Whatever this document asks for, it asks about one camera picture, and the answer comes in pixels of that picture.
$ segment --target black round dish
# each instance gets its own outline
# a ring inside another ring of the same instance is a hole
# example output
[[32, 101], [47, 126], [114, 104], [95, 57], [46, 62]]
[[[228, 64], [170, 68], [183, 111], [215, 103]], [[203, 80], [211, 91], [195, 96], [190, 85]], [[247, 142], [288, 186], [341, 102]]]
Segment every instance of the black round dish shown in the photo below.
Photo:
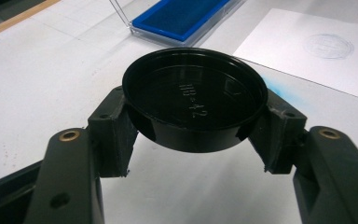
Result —
[[134, 126], [150, 140], [185, 152], [237, 145], [268, 99], [255, 70], [207, 49], [147, 54], [127, 69], [122, 86]]

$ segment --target white paper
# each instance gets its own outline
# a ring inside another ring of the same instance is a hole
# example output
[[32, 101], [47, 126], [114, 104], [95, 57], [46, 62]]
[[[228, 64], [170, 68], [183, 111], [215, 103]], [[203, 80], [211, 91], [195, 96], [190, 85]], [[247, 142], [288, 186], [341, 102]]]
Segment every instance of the white paper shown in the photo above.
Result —
[[358, 24], [272, 9], [234, 56], [358, 96]]

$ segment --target table surface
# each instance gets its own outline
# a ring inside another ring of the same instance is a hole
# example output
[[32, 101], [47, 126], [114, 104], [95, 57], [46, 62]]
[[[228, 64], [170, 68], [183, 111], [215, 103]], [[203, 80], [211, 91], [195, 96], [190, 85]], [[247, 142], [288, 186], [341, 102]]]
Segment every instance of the table surface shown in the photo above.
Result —
[[[271, 8], [358, 23], [358, 0], [248, 0], [197, 47], [232, 54]], [[2, 31], [0, 178], [42, 160], [56, 132], [86, 127], [126, 68], [163, 48], [131, 35], [108, 0], [61, 0]], [[307, 129], [333, 127], [358, 146], [358, 97], [248, 64]], [[129, 169], [102, 180], [106, 223], [300, 223], [293, 174], [264, 173], [247, 140], [187, 154], [139, 135]]]

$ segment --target transparent plastic box lid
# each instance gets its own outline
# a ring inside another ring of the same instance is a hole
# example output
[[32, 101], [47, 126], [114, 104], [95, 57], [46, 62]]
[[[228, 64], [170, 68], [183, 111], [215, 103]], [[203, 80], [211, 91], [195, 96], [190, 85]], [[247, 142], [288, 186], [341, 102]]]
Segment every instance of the transparent plastic box lid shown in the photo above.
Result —
[[143, 39], [192, 47], [245, 0], [110, 0], [117, 14]]

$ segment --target faint ink imprint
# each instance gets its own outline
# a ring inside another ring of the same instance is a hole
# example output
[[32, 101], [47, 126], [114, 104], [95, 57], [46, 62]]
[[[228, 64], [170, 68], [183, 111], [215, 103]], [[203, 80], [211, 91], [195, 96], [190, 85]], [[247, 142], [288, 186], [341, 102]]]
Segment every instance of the faint ink imprint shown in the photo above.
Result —
[[321, 34], [306, 38], [304, 49], [319, 58], [345, 59], [353, 53], [354, 46], [338, 35]]

